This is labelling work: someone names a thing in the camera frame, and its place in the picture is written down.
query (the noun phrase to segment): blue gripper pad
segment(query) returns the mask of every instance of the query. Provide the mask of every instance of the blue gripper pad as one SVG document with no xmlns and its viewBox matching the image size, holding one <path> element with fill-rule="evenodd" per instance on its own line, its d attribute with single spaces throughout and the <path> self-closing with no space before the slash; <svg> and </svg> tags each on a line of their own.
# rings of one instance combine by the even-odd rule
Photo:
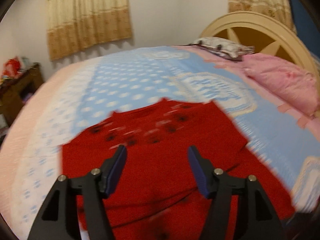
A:
<svg viewBox="0 0 320 240">
<path fill-rule="evenodd" d="M 106 159 L 101 166 L 100 191 L 107 196 L 115 192 L 119 179 L 122 174 L 125 162 L 127 160 L 127 149 L 120 145 L 116 153 L 109 159 Z"/>
<path fill-rule="evenodd" d="M 188 160 L 196 180 L 198 190 L 205 198 L 209 198 L 213 191 L 213 171 L 211 162 L 201 157 L 198 149 L 192 145 L 188 148 Z"/>
</svg>

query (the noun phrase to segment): red sweater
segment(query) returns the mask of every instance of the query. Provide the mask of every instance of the red sweater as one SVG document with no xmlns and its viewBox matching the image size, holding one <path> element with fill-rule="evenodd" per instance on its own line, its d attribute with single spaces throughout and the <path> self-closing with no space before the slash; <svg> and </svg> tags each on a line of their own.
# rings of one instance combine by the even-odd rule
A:
<svg viewBox="0 0 320 240">
<path fill-rule="evenodd" d="M 113 113 L 63 145 L 63 173 L 69 178 L 83 176 L 100 167 L 119 144 L 127 147 L 127 162 L 116 192 L 104 201 L 117 240 L 198 239 L 210 201 L 196 190 L 187 159 L 191 145 L 215 167 L 233 168 L 232 176 L 256 175 L 280 218 L 294 212 L 281 183 L 245 148 L 246 138 L 213 102 L 163 99 Z M 85 225 L 84 214 L 79 217 Z M 231 214 L 230 235 L 234 221 Z"/>
</svg>

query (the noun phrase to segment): silver bolt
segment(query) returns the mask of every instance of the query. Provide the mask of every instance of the silver bolt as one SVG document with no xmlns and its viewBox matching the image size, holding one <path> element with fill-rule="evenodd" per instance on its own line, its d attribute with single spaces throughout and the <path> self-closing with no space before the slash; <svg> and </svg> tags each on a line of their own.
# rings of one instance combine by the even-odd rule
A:
<svg viewBox="0 0 320 240">
<path fill-rule="evenodd" d="M 214 173 L 215 173 L 216 175 L 222 175 L 222 174 L 223 174 L 223 169 L 216 168 L 216 169 L 214 169 Z"/>
<path fill-rule="evenodd" d="M 91 171 L 91 174 L 92 175 L 98 175 L 100 173 L 100 169 L 98 168 L 94 168 L 92 171 Z"/>
<path fill-rule="evenodd" d="M 256 181 L 256 180 L 257 180 L 257 177 L 254 176 L 254 175 L 249 175 L 248 179 L 249 179 L 250 181 Z"/>
<path fill-rule="evenodd" d="M 58 181 L 62 182 L 62 181 L 64 181 L 64 180 L 66 180 L 66 178 L 67 178 L 67 176 L 62 174 L 62 175 L 60 175 L 60 176 L 58 177 Z"/>
</svg>

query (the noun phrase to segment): blue wall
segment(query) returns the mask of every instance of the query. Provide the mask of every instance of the blue wall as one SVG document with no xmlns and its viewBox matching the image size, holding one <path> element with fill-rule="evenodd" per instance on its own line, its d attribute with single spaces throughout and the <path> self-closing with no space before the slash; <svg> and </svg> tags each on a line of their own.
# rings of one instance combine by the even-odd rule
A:
<svg viewBox="0 0 320 240">
<path fill-rule="evenodd" d="M 299 39 L 312 53 L 320 58 L 320 32 L 302 3 L 299 0 L 290 1 Z"/>
</svg>

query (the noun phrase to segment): headboard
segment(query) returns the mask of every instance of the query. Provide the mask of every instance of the headboard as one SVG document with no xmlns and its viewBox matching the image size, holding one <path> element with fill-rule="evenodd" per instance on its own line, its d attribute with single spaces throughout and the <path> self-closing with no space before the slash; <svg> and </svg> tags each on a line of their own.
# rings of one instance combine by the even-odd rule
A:
<svg viewBox="0 0 320 240">
<path fill-rule="evenodd" d="M 313 73 L 320 94 L 320 75 L 310 52 L 302 41 L 275 19 L 250 11 L 228 13 L 209 24 L 200 37 L 220 37 L 246 46 L 256 52 L 286 59 Z"/>
</svg>

